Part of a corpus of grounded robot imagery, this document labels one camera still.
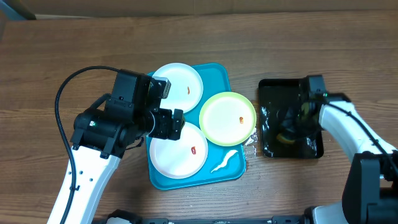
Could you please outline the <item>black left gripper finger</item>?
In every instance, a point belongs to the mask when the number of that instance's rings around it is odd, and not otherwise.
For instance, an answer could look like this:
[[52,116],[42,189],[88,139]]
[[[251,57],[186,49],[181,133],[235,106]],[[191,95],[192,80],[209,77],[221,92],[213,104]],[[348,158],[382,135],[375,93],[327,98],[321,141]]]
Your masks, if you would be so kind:
[[182,123],[174,124],[172,126],[172,129],[169,132],[169,139],[173,140],[173,141],[179,140],[180,136],[181,136],[182,129],[183,129]]
[[173,120],[178,124],[185,124],[185,117],[183,115],[183,110],[174,109]]

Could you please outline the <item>green yellow sponge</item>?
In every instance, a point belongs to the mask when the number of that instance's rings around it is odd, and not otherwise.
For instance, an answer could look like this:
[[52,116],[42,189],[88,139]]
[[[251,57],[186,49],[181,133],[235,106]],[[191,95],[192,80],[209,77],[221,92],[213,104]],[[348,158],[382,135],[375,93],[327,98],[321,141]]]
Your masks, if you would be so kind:
[[296,139],[289,134],[279,133],[276,139],[283,144],[294,144]]

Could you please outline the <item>white plate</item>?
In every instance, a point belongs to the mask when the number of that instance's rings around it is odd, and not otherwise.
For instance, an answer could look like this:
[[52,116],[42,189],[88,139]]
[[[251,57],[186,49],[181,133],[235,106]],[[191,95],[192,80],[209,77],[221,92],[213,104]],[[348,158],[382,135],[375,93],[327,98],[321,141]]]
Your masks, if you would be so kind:
[[154,72],[153,77],[167,78],[171,83],[166,99],[160,107],[169,110],[182,110],[187,113],[194,109],[203,94],[203,82],[199,73],[184,63],[169,63]]
[[149,155],[153,166],[162,175],[184,179],[203,167],[208,157],[208,143],[197,126],[186,123],[179,140],[152,139]]

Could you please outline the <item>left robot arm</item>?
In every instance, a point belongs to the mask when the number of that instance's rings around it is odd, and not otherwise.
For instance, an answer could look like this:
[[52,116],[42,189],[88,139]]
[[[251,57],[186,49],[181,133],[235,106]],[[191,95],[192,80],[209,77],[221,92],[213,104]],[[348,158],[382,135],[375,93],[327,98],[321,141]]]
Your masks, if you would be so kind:
[[89,70],[95,67],[67,77],[55,97],[55,120],[69,161],[49,223],[91,223],[124,153],[141,146],[146,136],[176,141],[185,124],[182,110],[160,106],[171,87],[167,78],[112,68],[116,72],[112,92],[75,118],[73,134],[67,138],[60,119],[60,97],[72,78]]

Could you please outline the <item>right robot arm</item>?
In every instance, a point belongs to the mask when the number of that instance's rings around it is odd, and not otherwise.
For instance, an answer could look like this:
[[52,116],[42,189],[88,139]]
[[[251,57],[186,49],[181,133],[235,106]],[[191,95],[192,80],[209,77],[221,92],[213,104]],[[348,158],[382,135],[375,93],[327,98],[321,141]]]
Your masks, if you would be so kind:
[[310,223],[397,223],[397,148],[360,117],[343,93],[329,93],[320,75],[298,81],[277,139],[292,144],[329,132],[351,162],[341,201],[307,210]]

